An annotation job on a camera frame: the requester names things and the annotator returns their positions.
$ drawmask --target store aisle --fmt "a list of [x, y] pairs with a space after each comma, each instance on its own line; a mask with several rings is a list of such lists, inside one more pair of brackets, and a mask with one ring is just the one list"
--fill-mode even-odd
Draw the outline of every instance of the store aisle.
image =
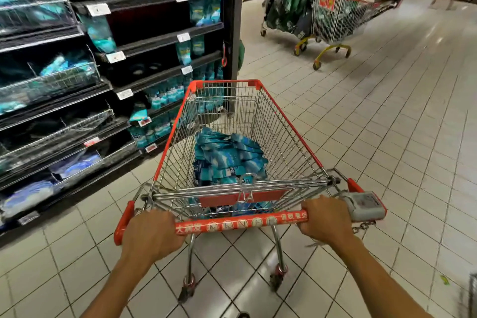
[[[243, 4], [240, 79], [260, 79], [326, 168], [336, 166], [383, 197], [383, 222], [364, 244], [436, 318], [466, 316], [477, 270], [477, 7], [445, 12], [407, 2], [350, 40], [353, 53], [312, 62], [324, 44], [292, 54], [294, 36], [259, 34], [261, 0]], [[1, 318], [80, 317], [121, 248], [112, 233], [127, 201], [151, 179], [151, 159], [0, 251]], [[354, 280], [331, 249], [306, 247], [297, 227], [279, 229], [289, 267], [278, 294], [271, 232], [256, 228], [197, 239], [200, 283], [176, 297], [187, 251], [159, 261], [122, 317], [368, 317]]]

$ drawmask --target cart wheel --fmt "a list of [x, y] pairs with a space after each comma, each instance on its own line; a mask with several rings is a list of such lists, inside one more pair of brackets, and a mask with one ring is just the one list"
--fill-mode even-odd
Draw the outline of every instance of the cart wheel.
[[277, 292], [282, 282], [283, 282], [282, 274], [277, 274], [277, 273], [270, 274], [270, 286], [272, 291]]
[[184, 282], [184, 285], [182, 286], [182, 290], [180, 291], [179, 299], [178, 302], [179, 304], [185, 303], [189, 298], [194, 296], [194, 292], [196, 290], [196, 277], [194, 274], [192, 275], [192, 283], [189, 285], [186, 285]]

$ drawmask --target shopping cart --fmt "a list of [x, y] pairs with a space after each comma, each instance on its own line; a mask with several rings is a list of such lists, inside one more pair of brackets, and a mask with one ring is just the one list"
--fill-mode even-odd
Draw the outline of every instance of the shopping cart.
[[329, 46], [314, 60], [314, 70], [321, 67], [321, 57], [330, 49], [338, 53], [345, 48], [346, 58], [349, 58], [351, 47], [342, 44], [344, 38], [362, 30], [375, 7], [377, 4], [364, 0], [313, 0], [312, 32], [295, 46], [295, 56], [306, 50], [309, 39], [315, 38]]
[[[206, 111], [204, 105], [214, 108]], [[248, 184], [196, 187], [195, 135], [204, 126], [225, 134], [236, 132], [259, 143], [269, 161], [266, 181], [254, 178]], [[179, 221], [176, 233], [192, 234], [187, 275], [179, 297], [183, 303], [194, 294], [197, 283], [191, 267], [196, 234], [269, 225], [278, 255], [277, 267], [271, 273], [271, 287], [276, 291], [287, 266], [275, 226], [307, 221], [307, 213], [300, 210], [299, 203], [324, 192], [339, 195], [341, 178], [349, 191], [363, 192], [352, 179], [323, 167], [259, 80], [193, 81], [149, 192], [141, 194], [141, 187], [134, 200], [128, 202], [115, 231], [115, 242], [121, 244], [122, 234], [135, 213], [151, 207], [173, 212]], [[134, 210], [138, 197], [144, 205]]]

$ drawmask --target wire basket shelf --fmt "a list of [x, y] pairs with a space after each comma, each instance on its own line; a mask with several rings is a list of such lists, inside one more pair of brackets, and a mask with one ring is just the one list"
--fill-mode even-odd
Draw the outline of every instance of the wire basket shelf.
[[124, 159], [126, 156], [129, 156], [131, 153], [137, 151], [136, 143], [134, 141], [129, 142], [119, 150], [111, 153], [110, 155], [104, 157], [103, 159], [99, 160], [98, 162], [92, 164], [91, 166], [87, 167], [84, 170], [81, 170], [80, 172], [76, 173], [73, 176], [68, 177], [67, 179], [64, 179], [61, 182], [58, 182], [55, 186], [55, 193], [60, 192], [61, 190], [68, 189], [70, 187], [75, 186], [78, 182], [83, 180], [85, 177], [91, 175], [94, 172], [97, 172], [98, 170], [112, 166], [122, 159]]
[[4, 106], [0, 115], [99, 82], [96, 64], [89, 62], [61, 72], [0, 87], [0, 104]]
[[0, 0], [0, 52], [82, 34], [69, 0]]
[[68, 147], [75, 141], [85, 137], [98, 128], [112, 123], [114, 120], [115, 115], [113, 110], [108, 109], [13, 151], [8, 151], [2, 146], [2, 150], [5, 153], [0, 156], [0, 172], [7, 172], [19, 168], [55, 151]]

